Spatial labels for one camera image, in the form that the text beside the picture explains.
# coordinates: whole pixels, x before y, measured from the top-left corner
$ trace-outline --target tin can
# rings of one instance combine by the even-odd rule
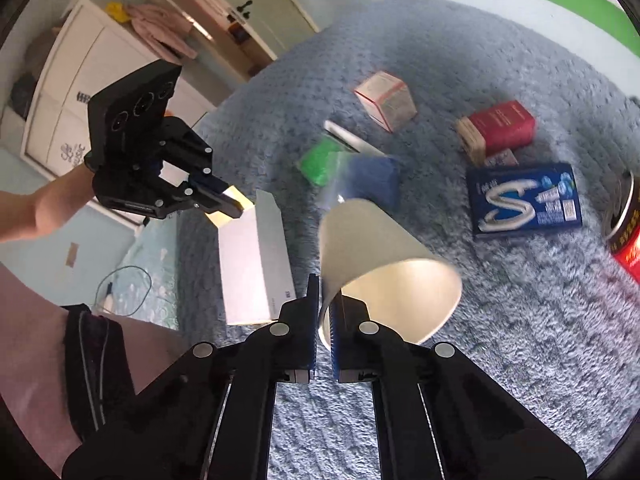
[[[640,178],[625,171],[602,225],[609,251],[640,283]]]

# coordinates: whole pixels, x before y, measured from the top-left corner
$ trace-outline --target fluffy rug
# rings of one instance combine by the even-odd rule
[[[377,70],[402,78],[418,116],[390,135],[352,93]],[[454,122],[518,99],[538,120],[521,164],[574,167],[584,217],[578,232],[474,242],[467,160]],[[297,46],[201,124],[214,174],[282,210],[297,293],[318,272],[319,190],[296,163],[325,119],[404,163],[395,220],[455,264],[460,306],[435,340],[455,343],[570,444],[593,470],[640,404],[640,287],[600,237],[607,187],[640,169],[640,109],[604,76],[532,31],[441,0],[385,0]],[[178,324],[217,345],[251,328],[225,325],[216,229],[199,212],[178,218]],[[270,478],[379,478],[366,384],[338,386],[318,352],[318,380],[280,386]]]

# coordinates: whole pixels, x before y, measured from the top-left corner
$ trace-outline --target red box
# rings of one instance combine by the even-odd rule
[[[471,161],[482,166],[488,156],[529,144],[536,120],[519,102],[509,101],[460,119],[456,129]]]

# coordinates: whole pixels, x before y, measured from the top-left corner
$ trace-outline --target pink box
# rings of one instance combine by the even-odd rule
[[[387,72],[375,73],[354,92],[369,116],[388,132],[418,113],[406,83]]]

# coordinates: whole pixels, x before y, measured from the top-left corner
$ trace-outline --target white box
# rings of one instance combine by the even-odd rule
[[[406,83],[386,72],[375,73],[354,92],[369,116],[388,132],[418,113]]]
[[[280,209],[270,193],[255,195],[254,207],[218,230],[229,325],[271,322],[283,303],[296,299]]]

